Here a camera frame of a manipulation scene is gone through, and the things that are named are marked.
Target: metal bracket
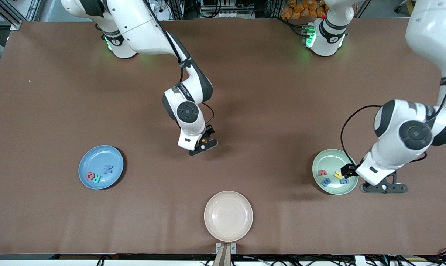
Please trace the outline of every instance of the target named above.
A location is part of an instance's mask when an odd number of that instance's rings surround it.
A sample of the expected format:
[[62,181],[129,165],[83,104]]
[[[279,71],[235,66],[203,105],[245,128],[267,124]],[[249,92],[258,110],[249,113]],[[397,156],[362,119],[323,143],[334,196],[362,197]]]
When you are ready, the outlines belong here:
[[21,22],[27,20],[10,2],[5,0],[0,0],[0,16],[11,24],[11,30],[19,30]]
[[[220,243],[216,244],[216,253],[218,253],[221,246],[222,246],[222,244],[220,244]],[[230,244],[230,248],[231,248],[231,254],[236,254],[236,243]]]
[[[393,177],[392,183],[387,182],[388,177]],[[364,183],[361,185],[360,190],[365,193],[405,193],[408,191],[406,184],[397,183],[397,172],[393,172],[384,178],[378,185],[371,185]]]
[[215,133],[215,130],[213,130],[212,125],[206,126],[206,130],[203,133],[202,138],[196,144],[195,150],[189,150],[189,155],[194,156],[216,147],[218,141],[216,139],[210,139],[210,135],[213,133]]
[[234,245],[234,250],[236,251],[236,244],[220,244],[220,248],[218,248],[218,244],[216,244],[217,253],[215,261],[213,261],[214,266],[231,265],[231,252],[233,245]]

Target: white casing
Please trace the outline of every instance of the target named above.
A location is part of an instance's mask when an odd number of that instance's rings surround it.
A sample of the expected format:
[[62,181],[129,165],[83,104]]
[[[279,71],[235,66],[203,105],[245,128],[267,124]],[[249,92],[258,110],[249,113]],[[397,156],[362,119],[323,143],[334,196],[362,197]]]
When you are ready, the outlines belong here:
[[[174,44],[182,61],[188,58],[176,40],[162,30],[152,15],[152,10],[142,0],[107,0],[108,10],[103,14],[103,17],[87,15],[80,0],[61,0],[61,3],[72,15],[86,17],[96,22],[105,35],[107,35],[106,32],[119,31],[117,35],[110,37],[122,35],[124,41],[119,46],[113,44],[109,46],[112,52],[120,58],[128,58],[136,53],[171,54],[175,56],[169,40]],[[198,73],[192,65],[186,67],[185,70],[189,74],[189,78],[182,81],[182,84],[192,96],[195,104],[198,105],[203,102],[203,91]],[[206,129],[202,111],[197,106],[197,120],[194,123],[185,123],[178,118],[176,113],[179,104],[187,101],[182,92],[174,87],[164,94],[169,101],[177,123],[181,127],[178,145],[187,150],[194,150],[196,143],[201,139]]]
[[[319,32],[320,23],[323,20],[329,20],[333,25],[336,26],[345,26],[348,25],[354,17],[354,10],[352,5],[358,2],[357,0],[328,0],[325,1],[326,5],[330,7],[328,13],[326,14],[326,18],[318,18],[313,22],[310,22],[309,25],[313,26],[316,32],[316,38],[313,40],[313,44],[311,46],[307,46],[308,49],[313,50],[314,53],[321,56],[331,56],[333,55],[338,48],[341,47],[343,43],[343,39],[346,34],[343,34],[337,41],[334,43],[329,43],[323,35]],[[326,23],[323,24],[323,28],[333,35],[339,35],[345,32],[344,29],[334,29],[329,27]]]
[[[425,122],[427,117],[427,108],[424,104],[409,103],[403,100],[394,100],[395,107],[392,118],[388,124],[387,130],[383,133],[379,140],[372,146],[364,157],[363,163],[356,169],[356,173],[368,183],[377,185],[387,175],[404,166],[406,163],[415,160],[419,155],[428,149],[431,142],[421,150],[412,150],[405,146],[399,135],[400,126],[406,121]],[[374,119],[374,129],[380,127],[381,107]]]
[[[105,32],[116,32],[118,30],[118,27],[109,13],[105,12],[103,17],[92,17],[86,14],[85,9],[79,0],[61,0],[61,3],[67,12],[71,13],[75,17],[85,17],[93,20],[96,24],[98,24],[100,29]],[[127,42],[123,42],[118,46],[110,44],[109,47],[115,56],[119,58],[130,58],[136,54],[136,51],[133,51]]]
[[[417,0],[405,38],[412,50],[434,62],[440,69],[441,76],[446,77],[446,0]],[[446,85],[440,86],[435,111],[439,109],[445,94]],[[400,138],[399,127],[402,123],[409,120],[425,123],[427,115],[431,115],[427,113],[428,109],[424,104],[415,103],[415,106],[416,110],[410,108],[407,101],[395,100],[395,109],[387,130],[372,146],[356,170],[360,177],[372,185],[377,185],[387,175],[414,160],[430,147],[431,143],[421,150],[412,150],[406,147]],[[375,116],[375,129],[380,125],[381,114],[382,108]],[[432,136],[437,136],[445,127],[446,99],[443,108],[434,119]],[[370,167],[377,169],[378,173],[373,173]]]

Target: green led light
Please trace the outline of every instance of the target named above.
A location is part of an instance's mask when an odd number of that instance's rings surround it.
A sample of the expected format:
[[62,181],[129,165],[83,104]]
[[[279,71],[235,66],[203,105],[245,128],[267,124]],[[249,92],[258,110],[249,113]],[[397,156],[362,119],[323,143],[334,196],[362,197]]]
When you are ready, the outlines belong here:
[[340,45],[338,45],[338,48],[340,48],[340,47],[343,45],[343,39],[344,39],[345,36],[346,36],[346,35],[343,35],[343,37],[341,37]]
[[313,34],[307,38],[307,46],[312,47],[315,39],[316,39],[316,32],[313,32]]
[[105,38],[105,42],[106,42],[106,44],[108,44],[108,50],[111,51],[112,47],[110,46],[110,43],[108,42],[107,38]]

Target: blue plate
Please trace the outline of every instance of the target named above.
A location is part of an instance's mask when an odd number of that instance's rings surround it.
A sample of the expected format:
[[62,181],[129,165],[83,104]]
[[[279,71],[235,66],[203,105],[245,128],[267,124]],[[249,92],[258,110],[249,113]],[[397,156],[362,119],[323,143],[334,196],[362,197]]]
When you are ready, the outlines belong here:
[[97,146],[89,150],[78,165],[80,181],[91,189],[105,189],[120,179],[123,155],[115,147]]

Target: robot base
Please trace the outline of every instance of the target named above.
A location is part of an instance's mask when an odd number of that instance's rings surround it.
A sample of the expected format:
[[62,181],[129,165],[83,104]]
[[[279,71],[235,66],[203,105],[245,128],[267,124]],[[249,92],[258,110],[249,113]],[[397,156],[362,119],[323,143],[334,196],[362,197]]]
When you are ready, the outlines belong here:
[[322,18],[318,18],[308,24],[308,26],[314,27],[315,31],[312,37],[307,38],[305,46],[320,56],[331,56],[341,47],[341,45],[343,45],[343,39],[346,34],[335,43],[329,43],[319,32],[320,23],[322,21]]

